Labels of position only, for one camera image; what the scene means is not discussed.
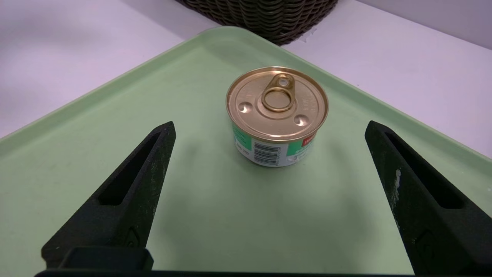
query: white wall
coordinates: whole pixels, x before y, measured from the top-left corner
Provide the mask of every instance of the white wall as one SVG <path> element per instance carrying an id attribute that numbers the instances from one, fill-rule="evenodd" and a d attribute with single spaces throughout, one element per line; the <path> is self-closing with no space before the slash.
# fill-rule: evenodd
<path id="1" fill-rule="evenodd" d="M 492 0 L 358 0 L 492 49 Z"/>

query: barcode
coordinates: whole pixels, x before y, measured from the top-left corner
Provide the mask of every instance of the barcode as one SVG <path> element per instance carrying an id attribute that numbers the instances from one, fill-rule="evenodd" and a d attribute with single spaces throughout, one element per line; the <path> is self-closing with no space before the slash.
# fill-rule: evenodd
<path id="1" fill-rule="evenodd" d="M 278 165 L 280 147 L 254 143 L 254 160 L 266 165 Z"/>

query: green label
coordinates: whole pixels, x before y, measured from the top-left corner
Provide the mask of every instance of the green label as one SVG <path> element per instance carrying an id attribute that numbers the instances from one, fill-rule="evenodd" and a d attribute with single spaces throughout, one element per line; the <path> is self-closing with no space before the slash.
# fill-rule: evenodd
<path id="1" fill-rule="evenodd" d="M 287 149 L 287 156 L 292 156 L 297 154 L 303 148 L 303 141 L 296 141 L 289 143 L 289 148 Z"/>
<path id="2" fill-rule="evenodd" d="M 236 140 L 246 149 L 251 151 L 251 137 L 243 133 L 243 131 L 241 131 L 241 129 L 239 129 L 238 126 L 236 126 L 236 124 L 234 123 L 232 124 L 232 130 L 234 132 L 234 137 L 236 138 Z"/>

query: tray rim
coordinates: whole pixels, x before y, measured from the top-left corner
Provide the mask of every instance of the tray rim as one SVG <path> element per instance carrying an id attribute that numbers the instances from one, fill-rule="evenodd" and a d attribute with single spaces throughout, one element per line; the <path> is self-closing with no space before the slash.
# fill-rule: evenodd
<path id="1" fill-rule="evenodd" d="M 84 107 L 86 103 L 89 102 L 96 102 L 99 103 L 99 101 L 96 100 L 103 100 L 112 97 L 114 94 L 117 94 L 117 92 L 113 93 L 108 93 L 108 94 L 103 94 L 103 93 L 98 93 L 100 90 L 103 90 L 105 88 L 108 88 L 114 84 L 117 84 L 118 82 L 123 81 L 126 77 L 132 74 L 139 73 L 141 69 L 146 68 L 147 66 L 156 63 L 158 60 L 162 59 L 162 57 L 166 56 L 168 59 L 173 60 L 177 57 L 178 55 L 172 55 L 174 52 L 182 51 L 186 47 L 194 47 L 194 42 L 201 40 L 201 39 L 207 39 L 210 36 L 215 36 L 215 35 L 221 35 L 221 33 L 232 33 L 232 35 L 248 35 L 252 39 L 255 39 L 257 41 L 261 41 L 263 44 L 268 45 L 270 48 L 274 47 L 276 48 L 277 51 L 282 52 L 283 55 L 289 56 L 292 59 L 297 60 L 300 63 L 304 63 L 305 65 L 312 67 L 314 70 L 319 71 L 323 73 L 324 75 L 328 75 L 330 78 L 342 83 L 345 86 L 349 86 L 352 89 L 354 89 L 361 97 L 368 99 L 369 101 L 372 101 L 373 103 L 377 103 L 378 105 L 381 105 L 385 107 L 386 109 L 391 110 L 392 112 L 397 113 L 399 116 L 403 117 L 405 120 L 411 122 L 412 124 L 416 124 L 419 128 L 423 129 L 423 131 L 428 132 L 435 136 L 437 139 L 446 141 L 448 145 L 443 145 L 443 148 L 446 149 L 451 145 L 452 147 L 457 147 L 458 150 L 460 150 L 463 153 L 466 153 L 469 157 L 472 157 L 476 159 L 474 166 L 477 164 L 481 163 L 483 166 L 483 163 L 488 164 L 489 166 L 492 166 L 492 159 L 489 157 L 475 151 L 474 149 L 462 144 L 461 142 L 441 133 L 440 131 L 424 124 L 423 122 L 413 118 L 412 116 L 396 109 L 395 107 L 383 102 L 382 100 L 370 95 L 369 93 L 359 89 L 358 87 L 340 79 L 339 77 L 323 70 L 322 68 L 296 56 L 295 54 L 265 40 L 264 38 L 246 30 L 242 29 L 239 27 L 233 27 L 233 26 L 221 26 L 221 27 L 215 27 L 211 28 L 208 30 L 205 30 L 203 32 L 200 32 L 196 36 L 192 37 L 191 39 L 188 39 L 186 41 L 183 41 L 174 47 L 162 52 L 161 54 L 156 55 L 155 57 L 150 58 L 149 60 L 141 63 L 140 65 L 126 71 L 125 73 L 117 76 L 116 78 L 111 79 L 110 81 L 94 88 L 93 90 L 85 93 L 84 95 L 68 102 L 67 104 L 55 109 L 52 112 L 49 112 L 48 114 L 40 117 L 37 120 L 32 121 L 31 123 L 19 128 L 18 130 L 0 138 L 0 158 L 8 156 L 10 153 L 15 151 L 18 147 L 21 147 L 33 139 L 35 139 L 38 136 L 44 135 L 48 133 L 51 129 L 56 127 L 60 123 L 64 123 L 66 121 L 69 121 L 70 119 L 73 119 L 76 117 L 77 114 L 80 114 L 84 111 Z M 72 113 L 69 117 L 63 117 L 63 115 L 67 113 Z"/>

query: can label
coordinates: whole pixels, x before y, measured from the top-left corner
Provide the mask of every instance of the can label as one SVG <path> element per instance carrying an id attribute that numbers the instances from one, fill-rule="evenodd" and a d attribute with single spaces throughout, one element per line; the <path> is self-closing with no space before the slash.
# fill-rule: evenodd
<path id="1" fill-rule="evenodd" d="M 234 144 L 251 161 L 266 167 L 284 167 L 303 159 L 312 145 L 314 135 L 291 143 L 259 141 L 243 132 L 234 123 Z"/>

